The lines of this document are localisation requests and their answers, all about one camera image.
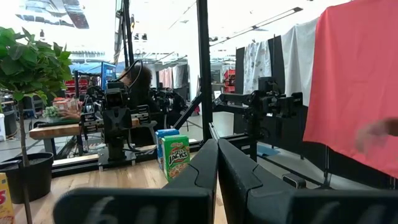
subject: yellow cereal box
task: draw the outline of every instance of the yellow cereal box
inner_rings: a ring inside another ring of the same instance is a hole
[[[14,209],[12,208],[7,176],[5,173],[0,173],[0,224],[14,223]]]

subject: red cloth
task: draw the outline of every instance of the red cloth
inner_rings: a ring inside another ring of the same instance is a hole
[[[354,138],[370,122],[398,117],[397,9],[397,0],[355,0],[321,15],[303,139],[394,177],[398,138],[366,155],[354,148]]]

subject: potted plant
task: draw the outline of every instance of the potted plant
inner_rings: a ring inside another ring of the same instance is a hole
[[[37,95],[47,101],[47,93],[64,88],[64,80],[71,79],[69,65],[70,52],[53,43],[53,46],[35,41],[35,35],[22,28],[23,34],[12,29],[0,27],[0,91],[12,94],[17,101],[19,112],[19,127],[21,131],[21,157],[26,172],[26,184],[29,188],[30,201],[43,197],[50,192],[51,168],[53,155],[51,153],[36,153],[27,155],[24,129],[25,96]],[[0,170],[5,172],[9,181],[11,200],[13,203],[23,203],[23,193],[20,183],[20,172],[16,166]]]

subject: blue cereal box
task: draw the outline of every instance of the blue cereal box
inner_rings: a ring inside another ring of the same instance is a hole
[[[156,148],[157,148],[157,162],[159,162],[159,167],[160,169],[163,170],[163,149],[162,149],[162,143],[161,140],[165,136],[173,136],[180,134],[180,132],[174,128],[172,129],[164,129],[164,130],[158,130],[155,132],[156,135]]]

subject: plant stem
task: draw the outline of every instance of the plant stem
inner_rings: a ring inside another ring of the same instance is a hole
[[[26,152],[26,133],[24,124],[24,102],[22,100],[18,101],[18,111],[19,111],[19,130],[21,132],[21,151],[22,151],[22,161],[24,167],[29,166],[29,159]]]

